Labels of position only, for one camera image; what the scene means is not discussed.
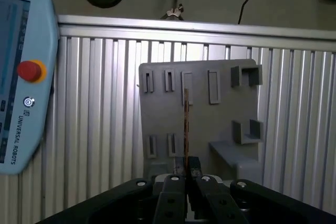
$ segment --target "rectangular slot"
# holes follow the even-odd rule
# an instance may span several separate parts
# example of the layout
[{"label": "rectangular slot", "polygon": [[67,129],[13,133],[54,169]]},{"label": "rectangular slot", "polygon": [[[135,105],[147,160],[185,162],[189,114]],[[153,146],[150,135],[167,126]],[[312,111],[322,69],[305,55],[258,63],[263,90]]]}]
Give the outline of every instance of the rectangular slot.
[{"label": "rectangular slot", "polygon": [[147,158],[156,158],[156,136],[147,138]]},{"label": "rectangular slot", "polygon": [[176,135],[168,134],[168,155],[169,157],[176,157]]},{"label": "rectangular slot", "polygon": [[231,68],[231,87],[240,86],[241,68],[239,66]]},{"label": "rectangular slot", "polygon": [[183,71],[182,76],[182,105],[184,106],[184,89],[189,90],[189,105],[193,105],[193,74],[188,71]]},{"label": "rectangular slot", "polygon": [[208,70],[209,103],[219,104],[221,102],[220,73],[218,70]]},{"label": "rectangular slot", "polygon": [[251,67],[233,67],[231,68],[231,86],[256,86],[262,85],[261,65]]},{"label": "rectangular slot", "polygon": [[153,71],[143,73],[143,92],[154,92]]},{"label": "rectangular slot", "polygon": [[164,79],[165,79],[165,88],[166,92],[175,91],[175,73],[174,70],[169,69],[164,71]]},{"label": "rectangular slot", "polygon": [[244,86],[256,86],[262,85],[262,68],[261,65],[257,65],[250,68],[243,68],[241,70],[242,85]]}]

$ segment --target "gray plastic panel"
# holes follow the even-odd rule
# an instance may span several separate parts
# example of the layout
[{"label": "gray plastic panel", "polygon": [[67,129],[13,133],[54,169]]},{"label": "gray plastic panel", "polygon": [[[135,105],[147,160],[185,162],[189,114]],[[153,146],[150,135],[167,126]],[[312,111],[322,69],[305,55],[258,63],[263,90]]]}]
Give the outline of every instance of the gray plastic panel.
[{"label": "gray plastic panel", "polygon": [[[232,69],[239,69],[240,75],[232,75]],[[252,78],[253,81],[246,85],[232,87],[234,79],[240,82],[242,69],[247,69],[251,73],[247,78]],[[211,154],[208,144],[212,141],[231,143],[235,153],[239,155],[232,155],[229,148],[225,147],[224,152],[216,150],[217,147],[222,148],[223,145],[215,144],[212,147],[219,157],[232,168],[233,174],[236,174],[235,178],[251,179],[261,183],[257,143],[263,139],[264,131],[262,123],[257,121],[258,103],[255,84],[262,82],[257,80],[262,75],[259,75],[261,67],[256,65],[254,60],[140,65],[140,77],[148,73],[153,74],[155,92],[148,93],[147,84],[145,82],[140,84],[142,134],[143,139],[146,140],[143,142],[145,177],[151,178],[158,175],[152,173],[155,171],[152,167],[158,164],[166,164],[165,173],[172,173],[173,157],[183,156],[183,101],[184,89],[188,88],[190,105],[192,105],[189,114],[189,149],[190,155],[200,157],[202,172],[223,174],[221,170],[223,168],[212,163],[214,154]],[[175,78],[167,81],[167,73]],[[167,89],[167,87],[174,87],[174,92],[170,92],[171,88]],[[239,129],[234,127],[233,120],[243,122],[237,123]],[[158,152],[155,156],[153,155],[153,142],[149,141],[154,135]],[[222,177],[222,179],[232,179],[232,177]]]}]

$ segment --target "corrugated metal wall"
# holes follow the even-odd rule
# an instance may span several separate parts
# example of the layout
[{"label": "corrugated metal wall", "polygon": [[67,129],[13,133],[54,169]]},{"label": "corrugated metal wall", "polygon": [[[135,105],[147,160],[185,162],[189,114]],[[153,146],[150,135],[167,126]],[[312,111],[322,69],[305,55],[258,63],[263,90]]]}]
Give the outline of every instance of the corrugated metal wall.
[{"label": "corrugated metal wall", "polygon": [[2,223],[36,222],[142,176],[141,63],[238,58],[263,66],[264,185],[336,215],[336,55],[312,50],[328,42],[297,50],[306,42],[281,49],[277,38],[272,47],[248,34],[234,45],[203,35],[203,44],[194,31],[159,41],[149,31],[99,29],[61,26],[45,137],[22,174],[0,176]]}]

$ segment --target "gray fixture board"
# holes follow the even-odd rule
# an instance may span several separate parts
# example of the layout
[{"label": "gray fixture board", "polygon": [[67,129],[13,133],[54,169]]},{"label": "gray fixture board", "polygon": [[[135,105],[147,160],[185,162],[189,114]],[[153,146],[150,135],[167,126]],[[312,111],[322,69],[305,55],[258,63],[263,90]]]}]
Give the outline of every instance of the gray fixture board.
[{"label": "gray fixture board", "polygon": [[264,131],[257,121],[257,86],[262,69],[254,60],[145,63],[139,80],[146,177],[172,173],[174,157],[183,156],[187,88],[189,154],[200,158],[202,171],[261,183],[258,143]]}]

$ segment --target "screw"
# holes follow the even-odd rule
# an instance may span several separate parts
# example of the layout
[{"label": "screw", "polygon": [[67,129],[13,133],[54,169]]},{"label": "screw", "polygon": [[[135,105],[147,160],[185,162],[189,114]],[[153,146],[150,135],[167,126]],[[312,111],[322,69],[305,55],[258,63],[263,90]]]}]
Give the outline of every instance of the screw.
[{"label": "screw", "polygon": [[210,178],[209,178],[208,176],[203,176],[203,177],[202,177],[202,180],[209,181]]},{"label": "screw", "polygon": [[247,186],[246,183],[244,183],[244,182],[238,182],[237,185],[240,186],[240,187],[242,187],[242,188],[244,188],[245,186]]}]

